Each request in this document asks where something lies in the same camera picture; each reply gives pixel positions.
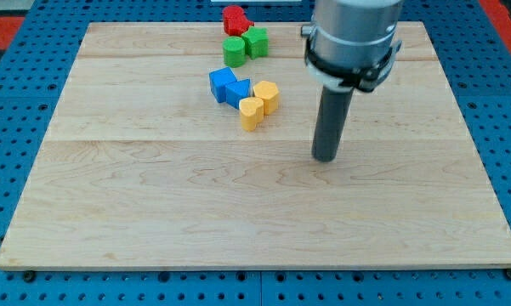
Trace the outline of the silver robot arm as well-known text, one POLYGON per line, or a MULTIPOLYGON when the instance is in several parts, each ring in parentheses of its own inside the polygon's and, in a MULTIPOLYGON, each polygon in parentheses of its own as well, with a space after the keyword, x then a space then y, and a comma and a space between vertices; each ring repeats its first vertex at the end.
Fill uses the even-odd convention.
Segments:
POLYGON ((401 47, 395 41, 403 0, 317 0, 301 26, 308 72, 338 93, 370 93, 389 76, 401 47))

